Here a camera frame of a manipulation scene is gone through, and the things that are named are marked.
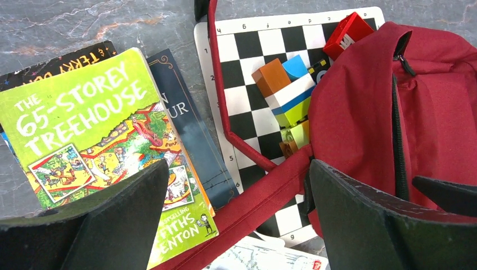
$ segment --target toy brick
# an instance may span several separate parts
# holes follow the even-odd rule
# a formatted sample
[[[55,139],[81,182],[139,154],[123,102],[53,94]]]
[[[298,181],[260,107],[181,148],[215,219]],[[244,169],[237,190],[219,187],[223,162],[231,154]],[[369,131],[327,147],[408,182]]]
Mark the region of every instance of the toy brick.
[[[302,102],[311,95],[311,91],[315,86],[315,83],[312,79],[310,73],[306,73],[305,76],[302,76],[298,80],[290,83],[285,88],[274,93],[265,98],[265,101],[268,104],[268,107],[273,111],[276,108],[283,107],[287,103],[293,101],[293,103],[288,105],[288,110],[296,106],[298,103]]]
[[[308,120],[297,124],[292,128],[281,130],[283,141],[294,141],[298,149],[309,144],[309,123]]]
[[[253,72],[252,78],[265,98],[273,95],[291,83],[290,78],[288,78],[278,58]]]
[[[335,61],[351,44],[360,41],[373,32],[373,28],[356,12],[353,12],[338,23],[330,39],[326,42],[323,52]]]
[[[278,125],[282,128],[290,128],[308,115],[311,97],[291,108],[284,114],[275,115]]]
[[[296,55],[295,57],[284,62],[283,68],[292,82],[298,80],[308,73],[307,67],[305,66],[305,63],[303,62],[303,59],[300,55]]]
[[[295,141],[280,142],[280,149],[285,159],[291,157],[293,153],[298,151]]]
[[[315,63],[308,69],[308,73],[312,76],[314,83],[318,84],[320,82],[321,77],[327,71],[327,62],[325,59],[321,59],[319,62]]]

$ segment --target checkered board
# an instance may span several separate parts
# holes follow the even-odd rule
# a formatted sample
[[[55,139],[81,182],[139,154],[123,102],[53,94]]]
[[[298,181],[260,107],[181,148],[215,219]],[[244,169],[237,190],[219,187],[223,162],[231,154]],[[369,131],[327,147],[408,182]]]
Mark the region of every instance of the checkered board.
[[[383,12],[378,7],[252,17],[215,23],[231,130],[276,164],[285,160],[279,147],[282,141],[280,128],[252,79],[252,73],[276,58],[285,62],[296,55],[301,56],[307,67],[325,59],[329,68],[332,61],[322,48],[338,22],[353,11],[374,29],[384,23]],[[266,172],[225,138],[215,90],[207,23],[197,24],[194,35],[224,162],[238,191],[242,193],[264,177]],[[308,218],[298,211],[298,205],[302,202],[303,196],[296,195],[257,231],[284,239],[287,247],[315,237]]]

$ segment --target table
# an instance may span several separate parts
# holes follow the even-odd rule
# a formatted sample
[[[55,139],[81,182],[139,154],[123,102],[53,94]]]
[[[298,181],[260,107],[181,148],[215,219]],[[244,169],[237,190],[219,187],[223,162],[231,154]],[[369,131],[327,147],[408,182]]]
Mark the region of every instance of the table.
[[[379,6],[386,21],[452,31],[477,46],[475,0],[219,0],[216,17],[226,20],[367,6]],[[170,48],[218,145],[194,43],[195,24],[193,0],[3,1],[0,73],[19,70],[103,39],[113,41],[119,52],[138,47],[146,57]],[[0,218],[38,210],[37,197],[1,140]]]

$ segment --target zipper pull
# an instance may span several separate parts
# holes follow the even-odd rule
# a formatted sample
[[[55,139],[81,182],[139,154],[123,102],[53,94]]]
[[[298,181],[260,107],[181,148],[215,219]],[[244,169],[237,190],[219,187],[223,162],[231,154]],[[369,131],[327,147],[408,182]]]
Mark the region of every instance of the zipper pull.
[[[412,69],[412,67],[409,65],[409,63],[407,62],[407,60],[404,58],[404,56],[398,55],[397,58],[398,58],[399,61],[401,62],[401,65],[403,66],[404,70],[407,71],[407,73],[411,74],[413,77],[415,77],[415,76],[416,76],[416,73],[414,72],[414,70]]]

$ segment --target red backpack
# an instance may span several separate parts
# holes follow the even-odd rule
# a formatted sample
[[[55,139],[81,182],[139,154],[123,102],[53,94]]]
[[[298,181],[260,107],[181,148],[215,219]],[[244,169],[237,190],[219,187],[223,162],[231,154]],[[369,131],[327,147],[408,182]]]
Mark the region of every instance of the red backpack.
[[[447,31],[385,23],[347,48],[313,90],[310,144],[277,166],[230,131],[209,4],[210,48],[226,138],[268,174],[215,216],[219,236],[154,269],[203,269],[304,192],[310,161],[410,202],[437,206],[415,176],[477,183],[477,49]],[[322,236],[316,211],[310,222]]]

